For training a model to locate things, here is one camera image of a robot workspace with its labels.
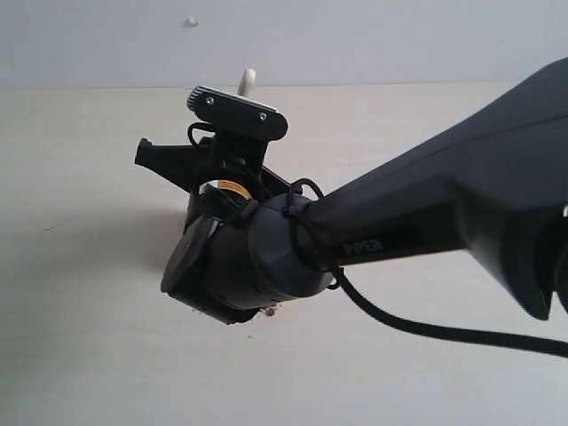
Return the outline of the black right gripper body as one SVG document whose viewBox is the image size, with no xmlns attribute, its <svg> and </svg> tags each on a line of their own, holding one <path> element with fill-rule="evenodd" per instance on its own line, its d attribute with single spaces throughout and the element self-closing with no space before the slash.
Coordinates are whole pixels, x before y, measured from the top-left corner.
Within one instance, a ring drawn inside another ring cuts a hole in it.
<svg viewBox="0 0 568 426">
<path fill-rule="evenodd" d="M 286 193 L 291 184 L 264 165 L 269 143 L 245 137 L 227 130 L 199 128 L 210 133 L 197 141 L 195 128 L 187 129 L 193 148 L 206 154 L 208 170 L 215 172 L 214 180 L 240 186 L 246 198 L 269 200 Z"/>
</svg>

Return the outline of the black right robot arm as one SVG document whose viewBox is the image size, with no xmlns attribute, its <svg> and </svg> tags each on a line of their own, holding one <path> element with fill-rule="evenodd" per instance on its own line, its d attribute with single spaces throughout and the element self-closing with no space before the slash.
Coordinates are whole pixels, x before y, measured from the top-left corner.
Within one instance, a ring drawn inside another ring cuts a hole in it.
<svg viewBox="0 0 568 426">
<path fill-rule="evenodd" d="M 567 299 L 567 62 L 316 199 L 264 165 L 288 124 L 206 86 L 187 106 L 208 132 L 142 139 L 135 163 L 189 193 L 166 295 L 225 324 L 330 288 L 332 268 L 468 251 L 531 316 Z"/>
</svg>

